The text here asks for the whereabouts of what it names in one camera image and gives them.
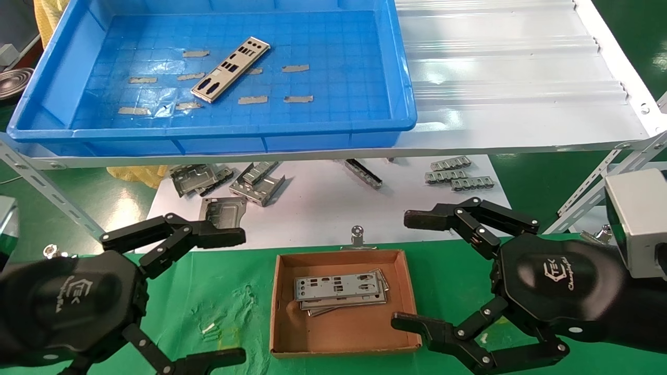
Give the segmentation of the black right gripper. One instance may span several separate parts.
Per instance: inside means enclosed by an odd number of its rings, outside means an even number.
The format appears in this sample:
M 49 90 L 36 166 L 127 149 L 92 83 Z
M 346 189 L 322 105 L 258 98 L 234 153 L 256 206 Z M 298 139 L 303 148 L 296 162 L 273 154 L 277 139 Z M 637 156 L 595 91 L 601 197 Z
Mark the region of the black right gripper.
M 582 342 L 619 337 L 614 318 L 626 285 L 626 267 L 611 247 L 532 235 L 540 228 L 537 219 L 479 197 L 436 204 L 429 211 L 408 210 L 403 225 L 452 230 L 485 259 L 497 259 L 500 278 L 495 290 L 502 297 L 494 297 L 460 325 L 393 313 L 391 327 L 421 335 L 429 351 L 455 357 L 474 374 L 501 374 L 559 363 L 570 349 L 554 334 Z M 488 227 L 516 237 L 502 245 Z M 480 346 L 476 338 L 503 313 L 538 342 L 497 351 Z

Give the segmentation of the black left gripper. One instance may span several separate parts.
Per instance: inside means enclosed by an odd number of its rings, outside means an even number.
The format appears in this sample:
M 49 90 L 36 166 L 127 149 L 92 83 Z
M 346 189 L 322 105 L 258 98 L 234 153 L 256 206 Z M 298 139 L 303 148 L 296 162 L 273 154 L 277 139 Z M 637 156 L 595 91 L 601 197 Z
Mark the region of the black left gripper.
M 157 374 L 210 374 L 241 365 L 241 347 L 170 360 L 141 330 L 147 280 L 155 279 L 194 248 L 245 244 L 242 228 L 219 229 L 173 213 L 100 237 L 105 251 L 91 258 L 53 258 L 2 271 L 2 366 L 47 366 L 72 360 L 62 374 L 87 374 L 130 344 Z M 139 267 L 123 253 L 155 247 Z

